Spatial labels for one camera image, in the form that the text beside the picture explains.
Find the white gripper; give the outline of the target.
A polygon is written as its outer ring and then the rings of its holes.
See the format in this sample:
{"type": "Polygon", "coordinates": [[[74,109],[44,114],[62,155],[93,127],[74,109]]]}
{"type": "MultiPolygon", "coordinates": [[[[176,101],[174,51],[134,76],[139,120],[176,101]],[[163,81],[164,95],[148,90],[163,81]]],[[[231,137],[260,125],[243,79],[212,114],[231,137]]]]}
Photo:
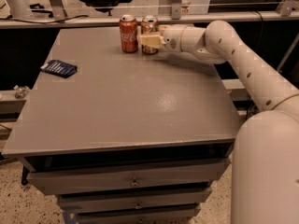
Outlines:
{"type": "Polygon", "coordinates": [[[143,46],[148,46],[154,49],[160,49],[163,45],[168,51],[181,52],[181,38],[185,25],[159,25],[159,32],[163,33],[150,33],[142,34],[137,37],[138,42],[143,46]]]}

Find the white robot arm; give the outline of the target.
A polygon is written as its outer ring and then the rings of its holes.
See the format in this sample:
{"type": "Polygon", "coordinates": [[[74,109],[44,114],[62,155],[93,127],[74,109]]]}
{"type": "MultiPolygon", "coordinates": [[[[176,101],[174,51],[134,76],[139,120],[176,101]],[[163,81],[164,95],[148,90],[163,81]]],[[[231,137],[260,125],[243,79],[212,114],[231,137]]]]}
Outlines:
{"type": "Polygon", "coordinates": [[[228,62],[259,113],[239,129],[232,163],[231,224],[299,224],[299,90],[226,21],[162,25],[142,45],[228,62]]]}

